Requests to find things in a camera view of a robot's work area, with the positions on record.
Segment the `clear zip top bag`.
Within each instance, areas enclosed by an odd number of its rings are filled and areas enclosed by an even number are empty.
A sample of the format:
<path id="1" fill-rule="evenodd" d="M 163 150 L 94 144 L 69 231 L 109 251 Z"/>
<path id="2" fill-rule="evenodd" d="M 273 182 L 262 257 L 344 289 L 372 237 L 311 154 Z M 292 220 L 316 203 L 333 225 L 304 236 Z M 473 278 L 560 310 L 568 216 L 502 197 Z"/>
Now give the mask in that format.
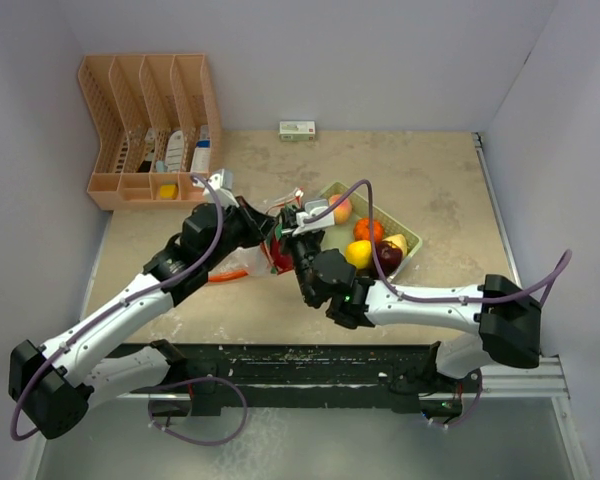
<path id="1" fill-rule="evenodd" d="M 289 193 L 275 199 L 265 199 L 257 202 L 255 208 L 262 213 L 276 216 L 280 209 L 287 205 L 301 206 L 304 190 L 295 187 Z M 258 247 L 241 249 L 231 253 L 209 275 L 211 283 L 224 283 L 238 280 L 247 276 L 263 277 L 275 275 L 271 273 L 270 265 L 265 256 L 264 248 Z"/>

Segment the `pink dragon fruit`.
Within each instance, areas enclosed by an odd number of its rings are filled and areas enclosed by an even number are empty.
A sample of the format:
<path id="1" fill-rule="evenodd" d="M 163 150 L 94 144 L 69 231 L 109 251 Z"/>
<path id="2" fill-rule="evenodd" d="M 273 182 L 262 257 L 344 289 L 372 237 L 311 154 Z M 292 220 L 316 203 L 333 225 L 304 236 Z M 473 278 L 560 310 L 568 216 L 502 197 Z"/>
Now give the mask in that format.
<path id="1" fill-rule="evenodd" d="M 279 233 L 272 231 L 269 234 L 264 243 L 264 252 L 272 274 L 281 275 L 293 270 L 292 257 L 283 252 Z"/>

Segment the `dark red apple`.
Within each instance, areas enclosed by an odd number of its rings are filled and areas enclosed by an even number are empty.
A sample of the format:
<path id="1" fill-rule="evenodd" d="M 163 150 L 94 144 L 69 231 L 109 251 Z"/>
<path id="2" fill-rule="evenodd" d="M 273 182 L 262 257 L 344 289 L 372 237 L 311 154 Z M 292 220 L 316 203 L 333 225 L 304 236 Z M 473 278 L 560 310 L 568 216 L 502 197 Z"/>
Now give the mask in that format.
<path id="1" fill-rule="evenodd" d="M 386 276 L 393 274 L 403 260 L 402 249 L 388 240 L 376 244 L 376 253 L 380 269 Z"/>

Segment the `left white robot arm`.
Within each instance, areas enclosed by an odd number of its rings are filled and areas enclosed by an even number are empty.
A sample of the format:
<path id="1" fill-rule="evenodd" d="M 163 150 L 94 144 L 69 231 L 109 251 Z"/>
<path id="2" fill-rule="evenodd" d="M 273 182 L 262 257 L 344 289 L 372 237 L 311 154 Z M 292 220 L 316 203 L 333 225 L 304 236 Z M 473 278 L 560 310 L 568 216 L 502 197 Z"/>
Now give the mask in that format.
<path id="1" fill-rule="evenodd" d="M 87 412 L 134 390 L 174 392 L 189 380 L 186 359 L 171 343 L 154 341 L 135 353 L 112 352 L 150 321 L 172 310 L 209 278 L 235 250 L 257 247 L 275 219 L 242 197 L 223 206 L 195 207 L 174 234 L 122 292 L 64 333 L 36 346 L 25 340 L 10 354 L 8 390 L 16 407 L 11 436 L 21 415 L 46 439 L 73 429 Z"/>

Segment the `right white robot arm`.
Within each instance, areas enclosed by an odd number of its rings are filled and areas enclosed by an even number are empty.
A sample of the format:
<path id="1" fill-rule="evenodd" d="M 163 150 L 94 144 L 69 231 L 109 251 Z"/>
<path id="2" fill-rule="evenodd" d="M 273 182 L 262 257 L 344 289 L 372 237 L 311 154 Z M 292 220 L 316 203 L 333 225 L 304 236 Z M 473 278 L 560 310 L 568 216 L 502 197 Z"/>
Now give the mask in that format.
<path id="1" fill-rule="evenodd" d="M 434 345 L 425 366 L 426 383 L 447 391 L 483 366 L 500 364 L 533 369 L 540 361 L 542 307 L 501 275 L 488 275 L 464 287 L 406 287 L 359 275 L 337 249 L 325 250 L 323 226 L 312 214 L 285 207 L 275 234 L 290 255 L 306 305 L 348 329 L 421 325 L 459 331 L 459 337 Z"/>

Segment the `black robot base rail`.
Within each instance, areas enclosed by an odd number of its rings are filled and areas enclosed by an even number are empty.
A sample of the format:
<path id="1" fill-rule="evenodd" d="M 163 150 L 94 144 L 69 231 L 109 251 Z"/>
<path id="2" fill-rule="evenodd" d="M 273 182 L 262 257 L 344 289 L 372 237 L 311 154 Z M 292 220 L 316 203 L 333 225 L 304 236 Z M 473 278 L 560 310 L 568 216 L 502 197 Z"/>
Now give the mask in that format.
<path id="1" fill-rule="evenodd" d="M 386 409 L 394 413 L 459 416 L 480 391 L 472 369 L 460 380 L 435 371 L 426 345 L 149 344 L 169 365 L 163 391 L 143 384 L 151 406 L 169 413 L 217 416 L 222 409 Z"/>

